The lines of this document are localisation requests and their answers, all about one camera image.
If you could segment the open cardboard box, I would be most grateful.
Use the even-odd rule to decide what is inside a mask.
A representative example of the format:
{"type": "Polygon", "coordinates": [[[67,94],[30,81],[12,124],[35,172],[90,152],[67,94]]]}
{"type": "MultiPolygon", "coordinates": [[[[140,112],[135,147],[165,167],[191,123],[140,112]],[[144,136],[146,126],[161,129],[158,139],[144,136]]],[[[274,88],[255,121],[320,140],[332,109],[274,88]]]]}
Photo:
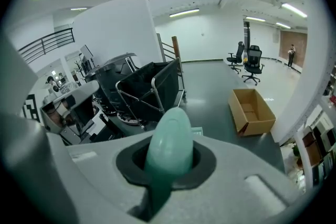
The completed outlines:
{"type": "Polygon", "coordinates": [[[269,133],[276,117],[255,89],[234,89],[228,104],[239,136],[269,133]]]}

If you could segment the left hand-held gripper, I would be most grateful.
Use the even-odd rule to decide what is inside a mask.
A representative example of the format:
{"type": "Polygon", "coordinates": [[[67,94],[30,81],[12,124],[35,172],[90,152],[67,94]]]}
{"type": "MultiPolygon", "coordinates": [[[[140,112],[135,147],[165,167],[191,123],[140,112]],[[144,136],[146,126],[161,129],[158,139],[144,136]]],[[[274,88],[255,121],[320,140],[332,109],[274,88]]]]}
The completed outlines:
{"type": "Polygon", "coordinates": [[[22,116],[60,135],[67,145],[80,144],[100,132],[99,109],[93,103],[98,89],[99,83],[91,81],[79,87],[68,84],[66,93],[55,87],[36,91],[27,96],[22,116]]]}

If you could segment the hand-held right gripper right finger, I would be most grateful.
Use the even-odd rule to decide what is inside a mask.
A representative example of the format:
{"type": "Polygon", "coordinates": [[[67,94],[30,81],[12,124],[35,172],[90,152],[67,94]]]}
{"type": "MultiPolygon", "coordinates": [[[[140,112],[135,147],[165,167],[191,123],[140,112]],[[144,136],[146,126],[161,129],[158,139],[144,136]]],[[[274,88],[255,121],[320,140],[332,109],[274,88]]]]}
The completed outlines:
{"type": "Polygon", "coordinates": [[[157,224],[259,224],[284,212],[301,196],[282,172],[251,151],[209,137],[195,137],[217,164],[192,190],[171,193],[157,224]]]}

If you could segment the black fabric cart metal frame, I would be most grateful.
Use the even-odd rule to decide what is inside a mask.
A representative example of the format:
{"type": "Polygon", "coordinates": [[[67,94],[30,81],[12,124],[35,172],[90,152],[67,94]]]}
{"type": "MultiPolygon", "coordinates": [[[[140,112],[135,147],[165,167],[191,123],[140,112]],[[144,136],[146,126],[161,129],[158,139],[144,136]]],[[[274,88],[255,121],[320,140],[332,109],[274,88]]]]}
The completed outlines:
{"type": "Polygon", "coordinates": [[[118,81],[115,88],[127,111],[146,130],[186,97],[181,61],[151,62],[118,81]]]}

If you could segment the black balcony railing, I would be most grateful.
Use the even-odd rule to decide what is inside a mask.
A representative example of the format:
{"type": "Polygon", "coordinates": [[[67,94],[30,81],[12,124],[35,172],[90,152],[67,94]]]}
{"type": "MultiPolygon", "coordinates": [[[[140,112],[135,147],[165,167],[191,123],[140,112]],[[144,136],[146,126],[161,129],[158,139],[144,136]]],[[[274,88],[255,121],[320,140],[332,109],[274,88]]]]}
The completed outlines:
{"type": "Polygon", "coordinates": [[[36,59],[74,42],[72,28],[66,28],[41,37],[19,49],[18,52],[27,63],[32,63],[36,59]]]}

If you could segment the white metal shelf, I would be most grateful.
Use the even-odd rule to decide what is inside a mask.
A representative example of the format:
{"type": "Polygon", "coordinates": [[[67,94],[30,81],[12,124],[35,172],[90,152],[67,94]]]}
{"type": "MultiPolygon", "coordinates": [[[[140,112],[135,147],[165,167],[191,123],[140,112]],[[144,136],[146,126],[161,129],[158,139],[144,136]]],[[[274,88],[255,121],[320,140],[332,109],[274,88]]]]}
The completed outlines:
{"type": "Polygon", "coordinates": [[[297,86],[283,112],[271,129],[275,142],[291,138],[298,147],[306,190],[313,188],[313,173],[303,137],[308,128],[307,119],[322,101],[322,94],[330,77],[331,65],[336,61],[336,22],[322,21],[308,25],[308,39],[302,72],[297,86]]]}

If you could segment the black office chair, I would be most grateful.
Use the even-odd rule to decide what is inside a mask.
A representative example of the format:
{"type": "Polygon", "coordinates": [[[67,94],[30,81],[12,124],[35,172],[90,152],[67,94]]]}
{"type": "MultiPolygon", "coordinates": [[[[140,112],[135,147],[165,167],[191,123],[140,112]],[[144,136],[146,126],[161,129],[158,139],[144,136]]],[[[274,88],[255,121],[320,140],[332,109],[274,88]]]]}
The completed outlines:
{"type": "Polygon", "coordinates": [[[238,49],[235,55],[233,53],[229,53],[230,56],[226,58],[226,60],[229,62],[230,68],[237,72],[237,74],[240,73],[241,68],[238,67],[239,64],[243,63],[243,52],[245,50],[245,45],[242,41],[238,43],[238,49]]]}
{"type": "Polygon", "coordinates": [[[250,75],[242,75],[242,78],[245,78],[244,82],[252,80],[255,83],[255,86],[258,85],[260,79],[256,75],[262,74],[264,64],[260,63],[262,56],[262,51],[259,46],[250,45],[247,49],[247,62],[244,65],[245,71],[249,72],[250,75]]]}

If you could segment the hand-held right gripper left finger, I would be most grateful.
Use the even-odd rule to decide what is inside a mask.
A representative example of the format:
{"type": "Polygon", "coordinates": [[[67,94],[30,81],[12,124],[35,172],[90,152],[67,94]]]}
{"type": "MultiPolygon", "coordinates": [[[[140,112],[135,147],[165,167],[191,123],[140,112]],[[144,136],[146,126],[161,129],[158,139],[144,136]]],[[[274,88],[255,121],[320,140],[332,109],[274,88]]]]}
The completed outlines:
{"type": "Polygon", "coordinates": [[[147,224],[154,216],[144,160],[152,132],[65,146],[47,134],[46,193],[58,223],[147,224]]]}

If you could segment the black mobile machine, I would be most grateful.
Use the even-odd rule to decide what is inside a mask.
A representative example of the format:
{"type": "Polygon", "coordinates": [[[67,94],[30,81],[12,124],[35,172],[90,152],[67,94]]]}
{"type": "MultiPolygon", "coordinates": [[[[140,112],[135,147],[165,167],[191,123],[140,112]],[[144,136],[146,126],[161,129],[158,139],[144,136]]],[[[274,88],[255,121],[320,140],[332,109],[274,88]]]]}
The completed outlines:
{"type": "Polygon", "coordinates": [[[99,89],[94,94],[94,98],[102,108],[103,113],[99,119],[105,124],[105,127],[98,135],[94,134],[91,142],[103,142],[126,137],[126,134],[112,122],[109,117],[116,116],[121,122],[144,128],[145,121],[136,118],[125,104],[117,91],[116,84],[126,76],[138,70],[132,57],[134,53],[126,53],[116,56],[101,66],[96,66],[88,71],[85,81],[97,81],[99,89]]]}

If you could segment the wooden post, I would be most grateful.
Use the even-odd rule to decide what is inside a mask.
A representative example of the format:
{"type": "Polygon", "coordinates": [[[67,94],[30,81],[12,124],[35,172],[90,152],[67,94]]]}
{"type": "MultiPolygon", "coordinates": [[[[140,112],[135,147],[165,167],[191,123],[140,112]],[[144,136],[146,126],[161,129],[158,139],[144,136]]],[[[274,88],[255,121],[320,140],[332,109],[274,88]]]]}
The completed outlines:
{"type": "Polygon", "coordinates": [[[180,50],[179,50],[179,46],[178,46],[178,41],[177,41],[177,37],[173,36],[172,37],[172,44],[173,44],[173,49],[174,49],[174,54],[176,58],[181,58],[180,56],[180,50]]]}

